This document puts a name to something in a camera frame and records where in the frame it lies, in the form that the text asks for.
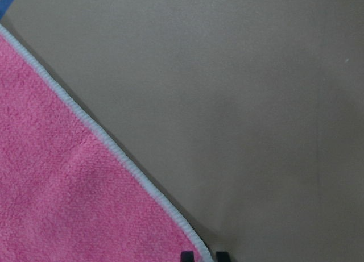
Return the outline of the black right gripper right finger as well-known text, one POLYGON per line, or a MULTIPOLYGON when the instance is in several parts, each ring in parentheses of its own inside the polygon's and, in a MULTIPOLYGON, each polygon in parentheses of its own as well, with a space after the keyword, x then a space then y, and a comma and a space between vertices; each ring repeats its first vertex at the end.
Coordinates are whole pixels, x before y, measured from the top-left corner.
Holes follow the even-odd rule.
POLYGON ((216 262, 230 262, 230 255, 226 251, 217 251, 215 257, 216 262))

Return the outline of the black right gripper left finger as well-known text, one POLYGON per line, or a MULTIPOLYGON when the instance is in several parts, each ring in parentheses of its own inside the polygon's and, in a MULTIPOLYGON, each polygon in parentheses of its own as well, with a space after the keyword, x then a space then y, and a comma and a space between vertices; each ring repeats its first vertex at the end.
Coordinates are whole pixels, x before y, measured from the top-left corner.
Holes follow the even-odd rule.
POLYGON ((193 251, 183 251, 180 254, 180 262, 195 262, 195 254, 193 251))

